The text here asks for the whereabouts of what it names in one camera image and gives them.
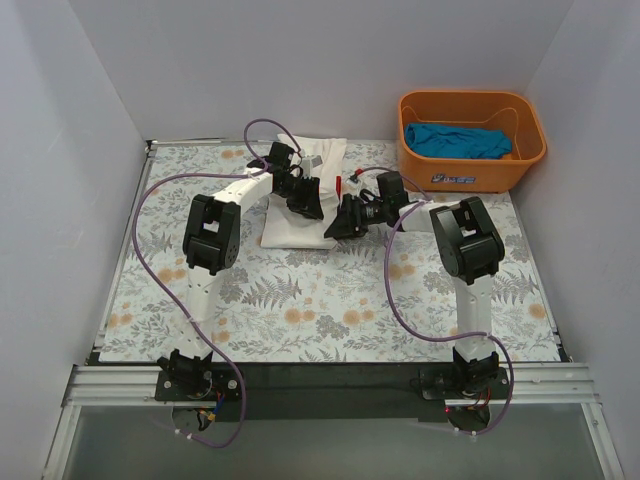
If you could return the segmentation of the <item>white t shirt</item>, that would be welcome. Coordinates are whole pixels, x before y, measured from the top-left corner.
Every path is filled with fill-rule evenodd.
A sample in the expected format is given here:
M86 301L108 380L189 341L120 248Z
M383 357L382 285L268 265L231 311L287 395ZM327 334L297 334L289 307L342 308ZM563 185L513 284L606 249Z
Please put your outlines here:
M320 179L319 199L324 219L312 220L294 213L283 198L272 194L266 213L261 239L262 248L295 248L331 250L337 245L324 233L333 223L340 203L337 178L342 175L342 164L346 153L346 138L309 138L294 136L307 156L320 156L322 163L312 169L312 175Z

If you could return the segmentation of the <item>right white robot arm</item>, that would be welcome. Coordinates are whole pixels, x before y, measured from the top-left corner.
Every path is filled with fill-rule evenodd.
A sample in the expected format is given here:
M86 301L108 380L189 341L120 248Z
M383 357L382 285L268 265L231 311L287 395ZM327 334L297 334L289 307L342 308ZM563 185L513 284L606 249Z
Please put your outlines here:
M397 171L377 176L378 193L346 194L324 235L336 240L359 238L374 224L392 228L383 262L389 307L410 335L431 343L453 344L452 385L464 397L488 389L499 374L499 341L492 335L491 295L494 277L505 256L503 241L482 200L468 197L458 203L412 201ZM456 295L457 333L429 337L402 318L390 283L390 255L397 233L425 232L435 236L439 258L452 278Z

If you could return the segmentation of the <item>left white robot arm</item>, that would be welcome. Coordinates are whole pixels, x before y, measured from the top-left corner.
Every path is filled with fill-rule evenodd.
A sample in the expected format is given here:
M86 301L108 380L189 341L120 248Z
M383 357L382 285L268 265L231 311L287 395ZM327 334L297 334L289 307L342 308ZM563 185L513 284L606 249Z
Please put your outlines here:
M244 373L229 357L217 366L219 350L204 334L212 318L226 274L241 247L241 221L259 201L269 202L264 238L270 248L321 248L319 229L325 220L321 180L314 174L322 163L296 142L272 143L269 152L247 164L245 171L213 195L196 195L190 205L182 251L188 267L188 293L182 311L209 346L206 355L175 348L159 359L156 387L160 401L239 401L245 393Z

